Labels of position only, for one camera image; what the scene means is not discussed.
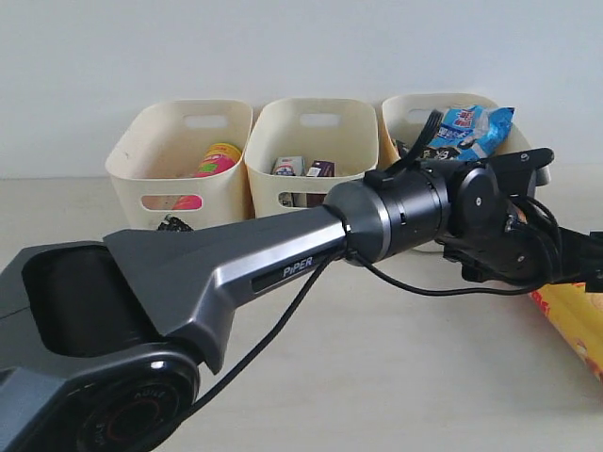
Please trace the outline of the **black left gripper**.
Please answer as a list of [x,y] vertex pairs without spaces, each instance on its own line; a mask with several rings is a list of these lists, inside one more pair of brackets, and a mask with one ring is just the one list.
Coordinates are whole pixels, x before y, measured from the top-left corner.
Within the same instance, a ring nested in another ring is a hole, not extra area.
[[470,283],[582,283],[589,280],[589,236],[537,212],[530,197],[453,202],[442,219],[443,257]]

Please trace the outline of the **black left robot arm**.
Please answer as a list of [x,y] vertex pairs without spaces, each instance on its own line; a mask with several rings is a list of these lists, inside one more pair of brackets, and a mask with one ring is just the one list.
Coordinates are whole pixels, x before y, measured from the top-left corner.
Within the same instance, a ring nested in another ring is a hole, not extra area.
[[312,209],[194,232],[125,230],[28,248],[1,274],[1,447],[149,451],[199,409],[235,311],[332,261],[373,267],[435,241],[473,293],[601,285],[602,237],[533,197],[537,152],[398,162]]

